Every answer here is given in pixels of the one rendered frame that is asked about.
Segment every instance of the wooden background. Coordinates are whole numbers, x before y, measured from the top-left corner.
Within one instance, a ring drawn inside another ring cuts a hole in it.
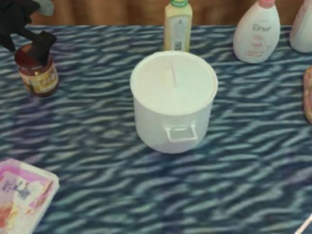
[[[45,25],[160,25],[169,0],[53,0],[55,14],[33,16]],[[193,24],[237,24],[255,0],[189,0]],[[276,0],[282,24],[292,24],[303,0]]]

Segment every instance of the pot handle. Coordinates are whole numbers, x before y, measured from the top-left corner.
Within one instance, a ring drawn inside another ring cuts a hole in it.
[[[189,126],[165,127],[165,130],[168,140],[171,143],[198,140],[195,124],[191,124]]]

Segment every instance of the tablecloth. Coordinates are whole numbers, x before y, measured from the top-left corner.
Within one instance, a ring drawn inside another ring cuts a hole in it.
[[[302,107],[312,55],[290,48],[290,27],[257,65],[234,56],[233,26],[193,28],[191,53],[215,69],[219,90],[207,136],[175,156],[138,138],[129,86],[135,65],[162,50],[161,26],[30,29],[58,37],[60,86],[32,97],[0,49],[0,150],[60,178],[37,234],[291,234],[312,213]]]

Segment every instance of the green bottle cap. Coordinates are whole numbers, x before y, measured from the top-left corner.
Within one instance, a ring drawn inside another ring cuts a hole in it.
[[[171,5],[175,7],[185,7],[189,0],[171,0]]]

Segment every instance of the glass jar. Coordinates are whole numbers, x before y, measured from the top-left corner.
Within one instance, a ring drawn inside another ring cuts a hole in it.
[[[37,97],[48,97],[55,93],[59,86],[59,76],[49,52],[48,63],[42,67],[26,52],[31,48],[27,44],[15,53],[15,63],[26,89]]]

